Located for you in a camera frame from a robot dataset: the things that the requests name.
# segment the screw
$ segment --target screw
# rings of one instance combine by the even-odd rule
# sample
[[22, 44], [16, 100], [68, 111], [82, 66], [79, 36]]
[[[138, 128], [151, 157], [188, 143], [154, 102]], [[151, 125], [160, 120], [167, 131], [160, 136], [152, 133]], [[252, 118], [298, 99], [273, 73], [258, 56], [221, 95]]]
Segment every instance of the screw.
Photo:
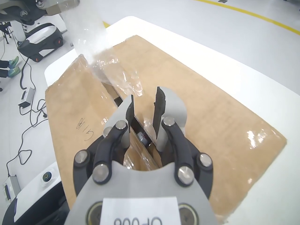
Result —
[[44, 6], [44, 3], [43, 3], [42, 1], [38, 1], [38, 2], [36, 3], [36, 6], [37, 6], [38, 8], [42, 8], [42, 7]]
[[201, 154], [200, 161], [205, 167], [209, 167], [212, 164], [212, 160], [208, 154]]
[[172, 117], [165, 117], [163, 119], [163, 122], [166, 126], [172, 126], [173, 124], [175, 124], [175, 120]]
[[126, 122], [124, 120], [119, 120], [116, 122], [116, 127], [119, 130], [123, 130], [126, 127]]
[[107, 137], [108, 133], [110, 132], [110, 130], [112, 129], [112, 127], [106, 127], [104, 130], [103, 130], [103, 136], [104, 137]]
[[27, 15], [27, 14], [28, 14], [28, 12], [25, 11], [25, 10], [22, 10], [22, 11], [20, 12], [20, 16], [21, 16], [21, 17], [23, 17], [24, 15]]
[[81, 163], [86, 161], [87, 157], [88, 157], [87, 151], [86, 150], [80, 150], [75, 155], [75, 161], [76, 161], [76, 163], [81, 164]]
[[178, 178], [182, 183], [190, 185], [194, 181], [194, 173], [189, 167], [182, 166], [178, 169]]
[[105, 164], [97, 165], [92, 173], [93, 181], [97, 184], [101, 184], [108, 177], [109, 169]]

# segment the white floor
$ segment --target white floor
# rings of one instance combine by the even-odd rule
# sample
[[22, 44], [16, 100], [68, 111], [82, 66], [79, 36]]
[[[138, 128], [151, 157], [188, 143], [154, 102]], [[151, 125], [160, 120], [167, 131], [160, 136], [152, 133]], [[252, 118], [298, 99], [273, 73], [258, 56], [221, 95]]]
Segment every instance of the white floor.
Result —
[[[300, 94], [300, 35], [256, 17], [195, 0], [95, 1], [95, 9], [100, 10], [102, 19], [109, 24], [125, 16], [139, 17], [228, 55]], [[266, 16], [300, 31], [300, 1], [228, 0], [226, 5]], [[59, 16], [41, 19], [41, 23], [46, 21], [53, 22], [64, 30]], [[64, 34], [64, 39], [65, 45], [40, 63], [30, 61], [32, 79], [37, 86], [34, 108], [37, 101], [44, 98], [47, 88], [45, 68], [71, 49], [68, 33]], [[12, 39], [9, 39], [9, 43], [5, 43], [3, 60], [13, 59], [18, 54]], [[3, 50], [3, 42], [0, 42], [0, 56]], [[17, 106], [23, 93], [19, 87], [19, 78], [20, 76], [13, 79], [1, 78], [0, 83], [0, 87], [4, 89], [0, 93], [0, 135], [3, 145], [0, 155], [0, 183], [7, 178], [6, 162], [15, 157], [21, 143], [21, 134], [30, 126], [29, 115], [20, 116]], [[30, 85], [28, 67], [25, 68], [23, 82], [24, 86]], [[21, 166], [16, 159], [9, 165], [11, 175], [18, 176], [21, 188], [55, 161], [47, 121], [24, 135], [23, 149], [33, 150], [28, 163]], [[0, 197], [0, 219], [4, 212], [5, 204]]]

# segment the metal bolt head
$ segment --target metal bolt head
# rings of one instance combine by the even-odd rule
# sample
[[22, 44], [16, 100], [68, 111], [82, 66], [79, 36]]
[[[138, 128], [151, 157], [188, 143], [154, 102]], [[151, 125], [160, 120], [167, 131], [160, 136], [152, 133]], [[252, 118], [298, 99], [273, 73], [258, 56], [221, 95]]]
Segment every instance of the metal bolt head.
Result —
[[163, 119], [163, 122], [166, 126], [172, 126], [173, 124], [175, 124], [175, 119], [172, 117], [165, 117]]
[[119, 130], [123, 130], [126, 127], [126, 122], [124, 120], [119, 120], [116, 122], [116, 127]]
[[202, 165], [205, 167], [209, 167], [212, 164], [212, 160], [208, 154], [201, 154], [200, 161], [201, 161]]
[[87, 151], [85, 149], [84, 150], [80, 150], [75, 155], [75, 162], [78, 163], [78, 164], [81, 164], [81, 163], [83, 163], [83, 162], [86, 161], [87, 157], [88, 157]]
[[112, 127], [106, 127], [104, 130], [103, 130], [103, 137], [107, 137], [108, 133], [110, 132], [110, 130], [112, 129]]
[[188, 204], [179, 204], [179, 215], [181, 225], [197, 225], [199, 224], [199, 218], [194, 208]]
[[97, 184], [102, 183], [108, 177], [109, 169], [105, 164], [97, 165], [92, 173], [93, 181]]
[[194, 172], [188, 166], [182, 166], [178, 169], [178, 178], [186, 185], [190, 185], [194, 181]]
[[22, 11], [20, 12], [20, 16], [21, 16], [21, 17], [23, 17], [24, 15], [27, 15], [27, 14], [28, 14], [28, 12], [25, 11], [25, 10], [22, 10]]

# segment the clear plastic wrap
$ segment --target clear plastic wrap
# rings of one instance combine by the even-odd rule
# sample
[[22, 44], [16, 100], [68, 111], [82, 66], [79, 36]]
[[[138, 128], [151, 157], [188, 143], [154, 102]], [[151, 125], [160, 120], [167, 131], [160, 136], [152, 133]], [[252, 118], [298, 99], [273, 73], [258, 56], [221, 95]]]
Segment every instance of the clear plastic wrap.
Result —
[[[224, 221], [273, 162], [285, 146], [286, 139], [227, 93], [144, 39], [134, 36], [112, 48], [106, 40], [106, 30], [99, 10], [96, 9], [97, 2], [80, 0], [79, 4], [74, 6], [76, 4], [74, 0], [69, 4], [60, 4], [62, 17], [75, 50], [78, 54], [83, 54], [87, 62], [82, 63], [79, 72], [78, 68], [68, 69], [64, 74], [65, 78], [66, 73], [68, 74], [66, 78], [68, 81], [64, 85], [61, 82], [55, 83], [56, 86], [58, 85], [56, 89], [61, 90], [58, 92], [60, 95], [52, 94], [53, 99], [50, 99], [51, 88], [49, 88], [46, 95], [48, 112], [49, 109], [52, 110], [51, 114], [61, 112], [59, 118], [63, 121], [62, 116], [67, 110], [69, 117], [72, 114], [71, 118], [74, 122], [79, 117], [84, 118], [83, 111], [94, 113], [91, 115], [94, 118], [93, 124], [103, 125], [102, 123], [105, 123], [111, 112], [116, 109], [115, 106], [113, 108], [107, 106], [112, 104], [115, 98], [107, 88], [104, 88], [107, 84], [122, 99], [129, 94], [135, 95], [135, 116], [155, 142], [152, 121], [156, 88], [164, 86], [172, 89], [187, 108], [185, 127], [187, 139], [200, 152], [205, 152], [212, 157], [214, 181], [210, 203], [218, 219]], [[48, 107], [50, 100], [56, 102], [56, 110]], [[63, 103], [67, 104], [64, 110], [59, 108], [59, 104]], [[56, 154], [60, 154], [60, 163], [58, 161], [60, 172], [65, 171], [65, 174], [70, 177], [72, 164], [70, 165], [70, 159], [67, 162], [61, 153], [61, 148], [65, 151], [70, 149], [70, 146], [65, 146], [61, 140], [62, 137], [67, 139], [66, 137], [69, 136], [63, 130], [65, 125], [62, 121], [53, 119], [53, 115], [49, 115], [51, 133], [53, 128], [56, 128], [56, 134], [61, 136], [56, 138], [52, 135], [53, 141], [56, 138], [61, 142], [56, 143], [55, 146]], [[101, 125], [97, 128], [98, 133], [102, 133]], [[138, 170], [150, 170], [155, 169], [157, 165], [161, 166], [156, 148], [153, 145], [149, 148], [156, 161], [155, 164], [136, 136], [133, 134], [132, 136], [134, 138], [131, 140], [124, 164], [128, 168]], [[73, 157], [78, 149], [85, 146], [85, 142], [76, 144], [76, 147], [72, 148], [72, 153], [68, 155]], [[65, 178], [63, 184], [64, 188], [66, 188], [65, 184], [72, 184], [69, 188], [73, 188], [70, 179]]]
[[78, 55], [83, 54], [93, 74], [126, 95], [143, 94], [136, 71], [126, 72], [109, 44], [97, 0], [69, 0], [58, 3], [61, 16]]
[[[48, 87], [45, 100], [56, 161], [69, 207], [72, 207], [76, 199], [72, 177], [74, 156], [103, 134], [104, 124], [117, 106], [104, 85], [91, 73], [83, 55]], [[130, 139], [124, 165], [136, 170], [157, 169], [133, 130]]]

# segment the gray gripper bracket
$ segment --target gray gripper bracket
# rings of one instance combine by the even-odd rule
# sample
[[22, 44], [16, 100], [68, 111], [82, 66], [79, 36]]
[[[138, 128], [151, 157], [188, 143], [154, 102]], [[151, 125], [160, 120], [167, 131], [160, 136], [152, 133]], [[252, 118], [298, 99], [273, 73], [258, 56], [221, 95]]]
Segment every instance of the gray gripper bracket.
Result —
[[130, 146], [130, 126], [132, 119], [134, 118], [134, 102], [133, 95], [127, 96], [126, 99], [121, 103], [118, 109], [113, 113], [109, 120], [105, 123], [103, 136], [106, 137], [110, 129], [119, 121], [124, 120], [128, 124], [128, 129], [124, 133], [121, 144], [123, 148], [128, 148]]
[[162, 128], [161, 122], [165, 117], [172, 117], [185, 135], [185, 124], [187, 121], [187, 109], [184, 102], [171, 89], [157, 87], [153, 128], [156, 133], [156, 149], [162, 152], [168, 141], [168, 136]]

